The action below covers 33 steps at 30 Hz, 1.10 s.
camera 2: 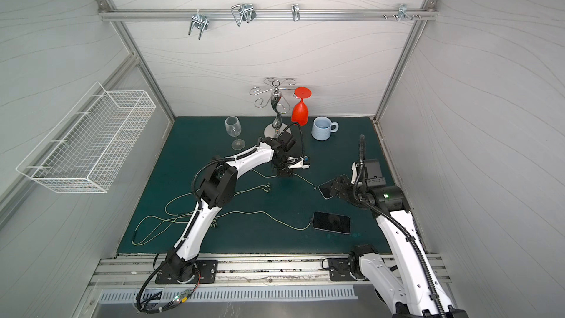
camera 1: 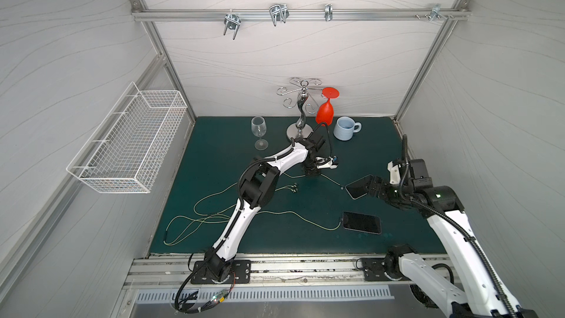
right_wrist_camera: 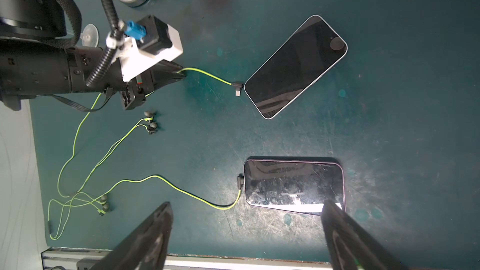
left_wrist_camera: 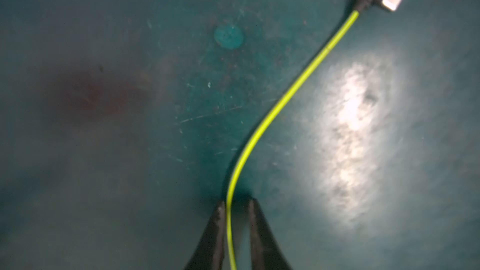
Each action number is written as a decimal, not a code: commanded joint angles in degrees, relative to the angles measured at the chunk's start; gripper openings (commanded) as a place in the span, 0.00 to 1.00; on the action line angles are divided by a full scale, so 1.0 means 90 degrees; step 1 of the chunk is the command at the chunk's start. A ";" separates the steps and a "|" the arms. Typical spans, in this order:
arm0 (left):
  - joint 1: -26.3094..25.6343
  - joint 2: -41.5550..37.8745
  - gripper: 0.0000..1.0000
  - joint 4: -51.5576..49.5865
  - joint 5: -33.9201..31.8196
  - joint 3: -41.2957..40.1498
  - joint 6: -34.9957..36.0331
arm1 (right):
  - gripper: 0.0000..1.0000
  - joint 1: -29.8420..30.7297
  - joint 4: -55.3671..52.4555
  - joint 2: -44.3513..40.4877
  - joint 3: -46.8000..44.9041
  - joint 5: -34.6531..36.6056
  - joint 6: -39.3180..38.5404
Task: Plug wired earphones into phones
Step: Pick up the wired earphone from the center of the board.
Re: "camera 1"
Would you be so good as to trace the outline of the black smartphone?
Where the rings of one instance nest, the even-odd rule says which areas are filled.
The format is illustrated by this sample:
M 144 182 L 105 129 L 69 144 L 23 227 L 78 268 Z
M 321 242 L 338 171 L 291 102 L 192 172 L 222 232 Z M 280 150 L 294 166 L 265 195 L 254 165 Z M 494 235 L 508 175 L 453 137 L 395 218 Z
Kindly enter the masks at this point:
M 358 200 L 367 194 L 369 194 L 369 187 L 373 181 L 374 177 L 372 175 L 366 175 L 354 182 L 351 182 L 345 186 L 347 194 L 353 199 Z
M 380 218 L 373 215 L 346 211 L 342 216 L 342 225 L 344 229 L 349 231 L 357 231 L 375 235 L 382 234 Z

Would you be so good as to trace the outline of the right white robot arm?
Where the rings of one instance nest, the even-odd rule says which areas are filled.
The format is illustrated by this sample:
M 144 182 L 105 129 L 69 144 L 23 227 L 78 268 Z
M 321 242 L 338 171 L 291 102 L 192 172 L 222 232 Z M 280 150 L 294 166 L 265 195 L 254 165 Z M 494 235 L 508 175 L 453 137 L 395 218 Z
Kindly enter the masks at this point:
M 388 249 L 383 260 L 388 278 L 412 281 L 446 317 L 536 317 L 495 271 L 457 194 L 448 186 L 434 186 L 425 162 L 409 158 L 406 136 L 401 158 L 390 162 L 388 170 L 388 181 L 379 177 L 370 181 L 369 194 L 401 210 L 418 210 L 447 251 L 462 286 L 444 278 L 408 244 Z

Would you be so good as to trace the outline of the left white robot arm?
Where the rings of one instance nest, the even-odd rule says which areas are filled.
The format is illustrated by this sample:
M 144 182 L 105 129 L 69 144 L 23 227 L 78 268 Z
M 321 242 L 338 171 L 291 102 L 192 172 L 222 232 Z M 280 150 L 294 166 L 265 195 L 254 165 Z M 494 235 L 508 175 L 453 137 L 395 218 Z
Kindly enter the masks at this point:
M 237 182 L 238 199 L 225 229 L 219 239 L 205 253 L 204 266 L 216 281 L 229 275 L 238 246 L 255 215 L 265 207 L 275 194 L 280 175 L 301 164 L 305 173 L 319 174 L 320 169 L 335 169 L 335 155 L 322 157 L 319 150 L 323 140 L 300 138 L 284 150 L 267 158 L 252 161 Z

